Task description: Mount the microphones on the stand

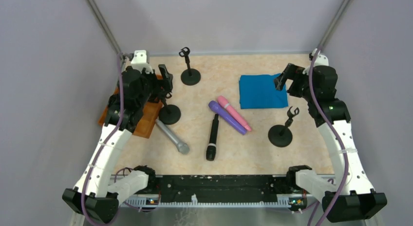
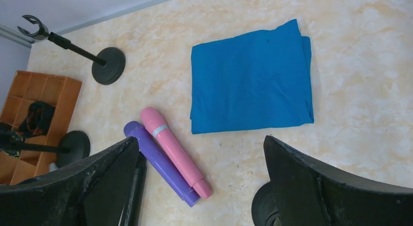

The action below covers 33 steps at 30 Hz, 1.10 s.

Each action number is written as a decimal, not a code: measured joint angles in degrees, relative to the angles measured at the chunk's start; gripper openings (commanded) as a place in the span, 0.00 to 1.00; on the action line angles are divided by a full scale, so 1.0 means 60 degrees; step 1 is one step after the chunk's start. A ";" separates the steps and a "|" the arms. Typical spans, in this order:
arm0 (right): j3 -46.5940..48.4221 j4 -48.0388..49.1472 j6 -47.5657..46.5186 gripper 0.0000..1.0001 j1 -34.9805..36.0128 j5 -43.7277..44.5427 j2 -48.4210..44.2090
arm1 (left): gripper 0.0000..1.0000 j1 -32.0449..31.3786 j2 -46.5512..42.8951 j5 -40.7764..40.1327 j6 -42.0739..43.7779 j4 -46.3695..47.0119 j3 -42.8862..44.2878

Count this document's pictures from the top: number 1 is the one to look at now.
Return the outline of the black microphone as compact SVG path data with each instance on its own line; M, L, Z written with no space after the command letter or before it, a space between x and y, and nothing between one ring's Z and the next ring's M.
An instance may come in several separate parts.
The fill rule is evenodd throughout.
M218 128L219 128L219 115L216 113L211 125L209 142L206 149L206 160L207 161L214 161L216 156L216 149L217 149L217 135L218 135Z

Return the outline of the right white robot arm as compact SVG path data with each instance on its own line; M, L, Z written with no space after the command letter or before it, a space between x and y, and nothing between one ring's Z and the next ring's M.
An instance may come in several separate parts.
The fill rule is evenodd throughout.
M304 68L288 64L275 79L281 90L291 80L288 93L307 101L329 157L337 183L331 184L309 166L293 166L287 172L291 185L312 194L322 206L324 218L332 223L367 220L387 204L384 193L369 181L355 146L351 117L346 104L336 97L338 75L332 67L320 65L309 75Z

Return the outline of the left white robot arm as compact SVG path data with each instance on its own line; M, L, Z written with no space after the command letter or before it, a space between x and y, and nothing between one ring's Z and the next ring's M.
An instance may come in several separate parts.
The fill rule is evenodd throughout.
M127 141L132 137L147 102L169 98L173 75L164 64L158 66L161 78L147 69L128 66L110 96L101 136L81 178L65 189L62 199L94 226L108 226L119 207L136 192L146 189L154 170L139 166L126 177L110 184L112 170Z

